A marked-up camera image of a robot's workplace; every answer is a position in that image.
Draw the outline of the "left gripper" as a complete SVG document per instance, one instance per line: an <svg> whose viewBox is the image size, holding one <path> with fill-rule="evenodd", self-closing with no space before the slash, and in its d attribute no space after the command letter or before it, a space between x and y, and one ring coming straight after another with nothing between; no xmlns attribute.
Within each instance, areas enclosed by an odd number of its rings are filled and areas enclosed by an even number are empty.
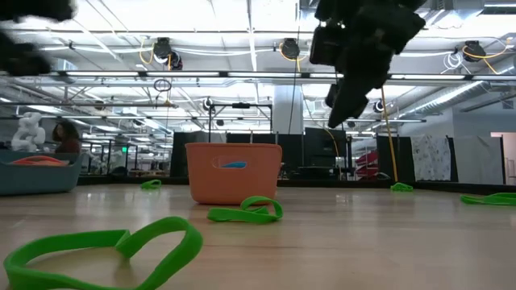
<svg viewBox="0 0 516 290"><path fill-rule="evenodd" d="M0 71L14 77L39 76L50 73L52 64L32 43L15 43L0 32Z"/></svg>

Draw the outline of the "white printed curtain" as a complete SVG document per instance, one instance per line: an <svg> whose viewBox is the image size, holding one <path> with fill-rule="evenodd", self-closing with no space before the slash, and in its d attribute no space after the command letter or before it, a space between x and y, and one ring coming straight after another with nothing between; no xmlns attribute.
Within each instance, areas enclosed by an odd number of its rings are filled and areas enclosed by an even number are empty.
<svg viewBox="0 0 516 290"><path fill-rule="evenodd" d="M416 181L449 181L452 154L446 137L420 135L410 138Z"/></svg>

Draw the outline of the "silver ventilation duct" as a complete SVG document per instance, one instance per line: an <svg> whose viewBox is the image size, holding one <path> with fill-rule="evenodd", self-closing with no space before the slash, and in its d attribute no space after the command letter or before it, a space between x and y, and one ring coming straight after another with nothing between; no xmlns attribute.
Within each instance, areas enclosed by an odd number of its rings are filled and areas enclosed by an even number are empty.
<svg viewBox="0 0 516 290"><path fill-rule="evenodd" d="M463 85L451 92L441 94L418 109L418 112L431 114L485 93L491 93L495 89L508 89L509 87L516 87L516 81L475 81L472 84Z"/></svg>

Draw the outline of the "black partition panel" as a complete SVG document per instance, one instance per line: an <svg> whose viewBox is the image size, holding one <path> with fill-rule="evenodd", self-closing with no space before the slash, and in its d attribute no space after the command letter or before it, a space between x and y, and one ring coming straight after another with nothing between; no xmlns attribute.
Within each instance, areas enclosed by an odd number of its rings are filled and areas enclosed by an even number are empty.
<svg viewBox="0 0 516 290"><path fill-rule="evenodd" d="M303 140L305 166L335 169L337 173L347 172L349 161L345 130L307 127Z"/></svg>
<svg viewBox="0 0 516 290"><path fill-rule="evenodd" d="M415 182L414 160L409 137L392 137L393 152L396 159L397 177L401 182ZM394 178L390 142L387 136L377 137L377 162L379 172Z"/></svg>
<svg viewBox="0 0 516 290"><path fill-rule="evenodd" d="M173 151L170 164L171 177L187 177L187 143L225 143L227 141L224 133L207 133L204 131L175 132L173 135Z"/></svg>
<svg viewBox="0 0 516 290"><path fill-rule="evenodd" d="M303 161L303 139L301 135L227 133L228 143L269 143L282 149L281 179L290 179Z"/></svg>

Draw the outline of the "orange plastic basket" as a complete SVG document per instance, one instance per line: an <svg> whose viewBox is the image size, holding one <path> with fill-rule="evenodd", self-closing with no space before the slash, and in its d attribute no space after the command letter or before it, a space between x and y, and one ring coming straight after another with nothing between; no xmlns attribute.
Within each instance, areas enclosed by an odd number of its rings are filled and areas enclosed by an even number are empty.
<svg viewBox="0 0 516 290"><path fill-rule="evenodd" d="M267 143L187 143L190 195L205 205L239 205L262 196L273 199L281 170L282 149ZM220 168L243 161L245 168Z"/></svg>

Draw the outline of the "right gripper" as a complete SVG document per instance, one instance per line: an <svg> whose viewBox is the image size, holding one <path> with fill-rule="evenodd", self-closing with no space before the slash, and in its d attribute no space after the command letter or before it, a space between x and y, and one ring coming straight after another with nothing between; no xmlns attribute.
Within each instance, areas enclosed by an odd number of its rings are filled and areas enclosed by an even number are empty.
<svg viewBox="0 0 516 290"><path fill-rule="evenodd" d="M347 39L334 66L344 78L325 97L328 126L336 128L363 113L366 95L387 80L390 64L426 25L416 10L426 0L319 0L319 25L340 25Z"/></svg>

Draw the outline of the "dark teal plastic basket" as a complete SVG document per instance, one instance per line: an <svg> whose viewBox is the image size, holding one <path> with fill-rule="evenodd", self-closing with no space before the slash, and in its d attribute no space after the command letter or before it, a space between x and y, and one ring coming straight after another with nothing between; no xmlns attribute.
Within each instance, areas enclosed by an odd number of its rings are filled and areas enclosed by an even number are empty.
<svg viewBox="0 0 516 290"><path fill-rule="evenodd" d="M27 157L45 156L65 166L14 164ZM0 196L63 193L77 186L85 155L0 150Z"/></svg>

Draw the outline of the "red white object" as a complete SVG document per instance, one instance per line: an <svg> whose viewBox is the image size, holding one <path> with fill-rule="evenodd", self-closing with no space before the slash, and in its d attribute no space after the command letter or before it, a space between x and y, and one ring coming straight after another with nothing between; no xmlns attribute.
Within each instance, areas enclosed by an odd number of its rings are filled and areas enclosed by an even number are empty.
<svg viewBox="0 0 516 290"><path fill-rule="evenodd" d="M378 151L373 150L361 155L355 161L355 175L358 180L376 180L379 173Z"/></svg>

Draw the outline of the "person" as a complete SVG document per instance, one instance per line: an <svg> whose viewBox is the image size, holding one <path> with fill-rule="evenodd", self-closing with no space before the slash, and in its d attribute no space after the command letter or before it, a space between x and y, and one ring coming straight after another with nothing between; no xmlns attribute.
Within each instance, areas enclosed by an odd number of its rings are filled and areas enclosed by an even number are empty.
<svg viewBox="0 0 516 290"><path fill-rule="evenodd" d="M71 122L58 122L52 131L52 140L59 143L55 153L81 153L80 137L76 127Z"/></svg>

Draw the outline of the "black stand frame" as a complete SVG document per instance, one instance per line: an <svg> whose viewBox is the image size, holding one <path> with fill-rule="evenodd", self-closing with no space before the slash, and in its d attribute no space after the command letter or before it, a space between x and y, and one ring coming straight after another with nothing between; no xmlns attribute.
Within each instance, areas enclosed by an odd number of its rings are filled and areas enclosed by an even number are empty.
<svg viewBox="0 0 516 290"><path fill-rule="evenodd" d="M208 105L208 142L211 142L212 137L212 122L214 118L219 114L222 113L223 110L227 107L227 105L224 104L215 104L210 103ZM264 116L266 116L266 113L263 112L263 108L268 108L270 110L270 113L273 112L273 106L271 104L252 104L252 103L246 103L246 102L234 102L230 104L230 107L232 109L250 109L250 108L257 108L260 113L262 113Z"/></svg>

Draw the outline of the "plain white sheet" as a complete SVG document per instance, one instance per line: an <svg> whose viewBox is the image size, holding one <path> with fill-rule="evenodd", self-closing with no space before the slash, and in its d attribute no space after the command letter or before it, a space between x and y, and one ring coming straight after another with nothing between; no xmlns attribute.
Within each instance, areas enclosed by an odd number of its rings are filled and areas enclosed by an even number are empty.
<svg viewBox="0 0 516 290"><path fill-rule="evenodd" d="M504 184L501 139L497 137L455 137L458 181L463 184Z"/></svg>

